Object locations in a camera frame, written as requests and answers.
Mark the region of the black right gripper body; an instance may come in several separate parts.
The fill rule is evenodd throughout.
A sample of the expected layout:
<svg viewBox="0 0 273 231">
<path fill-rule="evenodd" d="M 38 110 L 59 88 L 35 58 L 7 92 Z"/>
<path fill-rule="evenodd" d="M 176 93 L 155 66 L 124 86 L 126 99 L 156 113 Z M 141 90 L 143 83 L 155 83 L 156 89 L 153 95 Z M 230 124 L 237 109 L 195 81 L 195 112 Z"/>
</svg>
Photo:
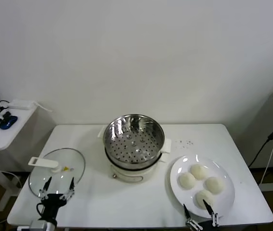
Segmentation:
<svg viewBox="0 0 273 231">
<path fill-rule="evenodd" d="M 217 221 L 206 220 L 206 221 L 197 223 L 196 226 L 200 231 L 216 231 Z"/>
</svg>

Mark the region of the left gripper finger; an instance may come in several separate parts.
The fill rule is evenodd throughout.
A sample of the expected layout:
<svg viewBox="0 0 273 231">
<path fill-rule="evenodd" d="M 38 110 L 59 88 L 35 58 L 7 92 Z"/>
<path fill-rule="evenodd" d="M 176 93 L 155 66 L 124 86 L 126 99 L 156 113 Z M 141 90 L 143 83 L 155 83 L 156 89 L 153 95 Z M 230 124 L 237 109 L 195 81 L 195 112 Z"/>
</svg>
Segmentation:
<svg viewBox="0 0 273 231">
<path fill-rule="evenodd" d="M 60 200 L 69 200 L 75 194 L 74 187 L 75 187 L 74 178 L 72 178 L 69 189 L 59 197 Z"/>
<path fill-rule="evenodd" d="M 51 180 L 52 180 L 52 177 L 49 177 L 49 179 L 45 182 L 43 188 L 39 190 L 39 198 L 41 200 L 44 200 L 46 198 Z"/>
</svg>

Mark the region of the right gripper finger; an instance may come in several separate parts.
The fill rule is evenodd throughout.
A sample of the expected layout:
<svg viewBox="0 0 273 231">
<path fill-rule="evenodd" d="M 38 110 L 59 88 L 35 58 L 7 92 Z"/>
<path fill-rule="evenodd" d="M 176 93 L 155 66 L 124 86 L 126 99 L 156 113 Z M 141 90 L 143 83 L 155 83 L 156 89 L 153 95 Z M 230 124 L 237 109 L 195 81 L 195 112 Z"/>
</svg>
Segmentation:
<svg viewBox="0 0 273 231">
<path fill-rule="evenodd" d="M 209 215 L 211 216 L 212 219 L 212 226 L 213 227 L 219 227 L 219 217 L 218 213 L 215 213 L 212 209 L 212 207 L 203 199 L 203 203 L 206 207 L 206 210 L 208 211 Z"/>
<path fill-rule="evenodd" d="M 191 231 L 202 231 L 203 227 L 200 226 L 195 220 L 193 220 L 191 218 L 191 215 L 187 209 L 187 207 L 185 206 L 185 204 L 183 204 L 183 208 L 184 208 L 184 215 L 186 218 L 186 226 L 191 230 Z"/>
</svg>

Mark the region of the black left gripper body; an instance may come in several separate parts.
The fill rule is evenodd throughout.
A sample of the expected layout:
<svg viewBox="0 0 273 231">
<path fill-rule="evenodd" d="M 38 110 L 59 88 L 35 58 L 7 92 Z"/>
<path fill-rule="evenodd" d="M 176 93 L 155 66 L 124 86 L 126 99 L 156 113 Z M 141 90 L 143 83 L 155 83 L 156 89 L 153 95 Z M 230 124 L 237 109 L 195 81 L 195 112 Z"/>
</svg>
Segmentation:
<svg viewBox="0 0 273 231">
<path fill-rule="evenodd" d="M 58 210 L 67 204 L 67 199 L 63 194 L 48 194 L 47 199 L 41 200 L 39 205 L 43 206 L 43 210 L 40 212 L 39 220 L 43 220 L 50 223 L 57 223 L 56 217 Z"/>
</svg>

